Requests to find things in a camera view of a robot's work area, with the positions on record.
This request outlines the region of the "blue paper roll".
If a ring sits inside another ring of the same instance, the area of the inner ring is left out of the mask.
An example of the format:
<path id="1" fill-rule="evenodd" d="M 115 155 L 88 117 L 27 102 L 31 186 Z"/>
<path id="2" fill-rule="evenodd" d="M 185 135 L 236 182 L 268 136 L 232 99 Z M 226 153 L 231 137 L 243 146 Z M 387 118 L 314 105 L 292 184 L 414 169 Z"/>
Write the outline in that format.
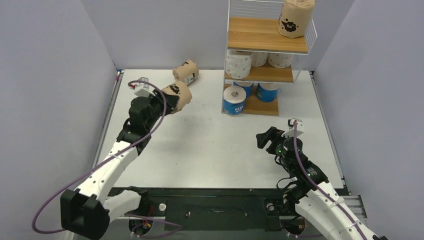
<path id="1" fill-rule="evenodd" d="M 246 105 L 246 91 L 238 86 L 231 85 L 223 91 L 222 109 L 229 115 L 241 114 Z"/>
<path id="2" fill-rule="evenodd" d="M 241 88 L 243 88 L 246 92 L 246 98 L 249 98 L 252 94 L 252 90 L 254 87 L 254 83 L 253 82 L 246 82 L 246 81 L 234 81 L 233 82 L 234 86 L 239 86 Z"/>
<path id="3" fill-rule="evenodd" d="M 280 85 L 277 83 L 259 82 L 256 87 L 257 98 L 265 103 L 273 102 L 279 93 Z"/>

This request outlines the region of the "floral white paper roll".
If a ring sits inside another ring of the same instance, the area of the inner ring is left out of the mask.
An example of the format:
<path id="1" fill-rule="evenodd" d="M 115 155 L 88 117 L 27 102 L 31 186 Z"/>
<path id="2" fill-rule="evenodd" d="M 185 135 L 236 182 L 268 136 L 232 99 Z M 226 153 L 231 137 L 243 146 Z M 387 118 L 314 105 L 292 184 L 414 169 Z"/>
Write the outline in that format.
<path id="1" fill-rule="evenodd" d="M 243 79 L 250 73 L 253 52 L 231 50 L 226 51 L 225 73 L 233 79 Z"/>
<path id="2" fill-rule="evenodd" d="M 283 69 L 291 66 L 294 55 L 288 53 L 269 53 L 267 62 L 274 68 Z"/>
<path id="3" fill-rule="evenodd" d="M 267 63 L 268 60 L 268 53 L 267 52 L 253 52 L 252 53 L 252 61 L 251 66 L 252 67 L 261 67 L 265 63 Z"/>

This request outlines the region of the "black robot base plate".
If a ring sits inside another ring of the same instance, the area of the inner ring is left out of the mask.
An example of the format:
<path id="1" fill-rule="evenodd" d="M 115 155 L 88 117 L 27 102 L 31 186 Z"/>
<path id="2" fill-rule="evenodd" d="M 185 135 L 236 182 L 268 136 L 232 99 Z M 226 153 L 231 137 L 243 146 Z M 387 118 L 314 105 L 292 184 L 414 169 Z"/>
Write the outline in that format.
<path id="1" fill-rule="evenodd" d="M 139 206 L 130 214 L 163 217 L 185 231 L 266 232 L 290 230 L 301 233 L 306 221 L 294 207 L 283 201 L 283 190 L 276 188 L 145 188 Z"/>

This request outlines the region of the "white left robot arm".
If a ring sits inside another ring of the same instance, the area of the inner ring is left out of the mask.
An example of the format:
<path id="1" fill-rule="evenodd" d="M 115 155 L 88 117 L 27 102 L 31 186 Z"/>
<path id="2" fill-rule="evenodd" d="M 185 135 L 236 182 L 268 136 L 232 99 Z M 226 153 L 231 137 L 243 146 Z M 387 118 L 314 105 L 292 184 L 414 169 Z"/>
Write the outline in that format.
<path id="1" fill-rule="evenodd" d="M 178 95 L 155 90 L 131 101 L 129 117 L 107 157 L 76 189 L 67 189 L 61 194 L 63 229 L 99 240 L 115 219 L 129 211 L 143 215 L 149 210 L 148 199 L 137 189 L 124 190 L 112 198 L 108 198 L 108 194 L 129 164 L 146 148 L 164 116 L 177 108 L 179 99 Z"/>

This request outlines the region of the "brown paper roll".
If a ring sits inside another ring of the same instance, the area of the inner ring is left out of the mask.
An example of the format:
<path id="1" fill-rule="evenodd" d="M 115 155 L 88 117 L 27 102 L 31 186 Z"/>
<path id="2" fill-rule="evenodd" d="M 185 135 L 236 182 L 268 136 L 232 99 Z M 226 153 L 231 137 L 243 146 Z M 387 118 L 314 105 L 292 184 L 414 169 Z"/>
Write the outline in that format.
<path id="1" fill-rule="evenodd" d="M 161 90 L 166 99 L 166 114 L 175 114 L 189 104 L 193 98 L 188 86 L 182 81 L 175 81 Z"/>
<path id="2" fill-rule="evenodd" d="M 199 78 L 200 71 L 198 65 L 189 59 L 184 61 L 178 67 L 174 68 L 172 70 L 172 74 L 176 81 L 180 81 L 186 85 L 189 85 Z"/>
<path id="3" fill-rule="evenodd" d="M 278 19 L 279 34 L 290 39 L 302 37 L 315 5 L 315 0 L 284 0 Z"/>

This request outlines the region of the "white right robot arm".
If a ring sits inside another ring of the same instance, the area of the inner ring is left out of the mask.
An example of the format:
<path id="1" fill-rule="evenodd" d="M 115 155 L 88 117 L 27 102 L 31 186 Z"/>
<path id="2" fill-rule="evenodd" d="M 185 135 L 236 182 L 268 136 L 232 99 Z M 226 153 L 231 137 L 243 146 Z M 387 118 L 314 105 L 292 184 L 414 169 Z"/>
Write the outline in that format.
<path id="1" fill-rule="evenodd" d="M 385 240 L 369 229 L 348 207 L 325 173 L 303 153 L 300 131 L 270 127 L 256 137 L 257 147 L 274 156 L 288 174 L 292 187 L 285 187 L 282 207 L 311 223 L 328 240 Z"/>

